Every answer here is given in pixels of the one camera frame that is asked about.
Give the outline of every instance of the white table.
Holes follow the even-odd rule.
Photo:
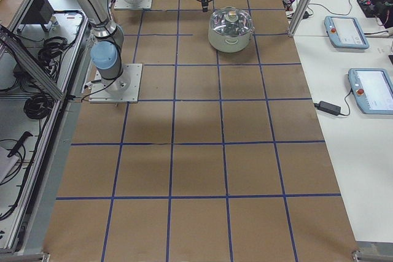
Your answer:
[[[382,67],[393,79],[387,57],[392,39],[369,39],[364,52],[333,48],[328,37],[295,36],[314,102],[347,107],[352,67]],[[393,116],[365,115],[351,94],[348,117],[317,111],[327,148],[357,241],[393,242]]]

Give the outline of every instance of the pot lid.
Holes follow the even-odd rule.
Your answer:
[[[223,36],[237,37],[252,32],[251,16],[241,9],[225,7],[210,18],[210,28]]]

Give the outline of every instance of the pot handle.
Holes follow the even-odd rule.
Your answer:
[[[225,43],[229,45],[235,45],[239,42],[239,39],[231,40],[231,39],[225,39]]]

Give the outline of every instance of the black plug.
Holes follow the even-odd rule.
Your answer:
[[[334,116],[341,115],[341,107],[336,106],[335,104],[329,104],[325,101],[320,101],[319,104],[314,103],[314,107],[316,107],[317,110],[321,110]]]

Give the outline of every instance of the blue joint cap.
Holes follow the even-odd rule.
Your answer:
[[[108,70],[117,61],[116,46],[108,41],[101,41],[95,44],[90,51],[90,58],[100,70]]]

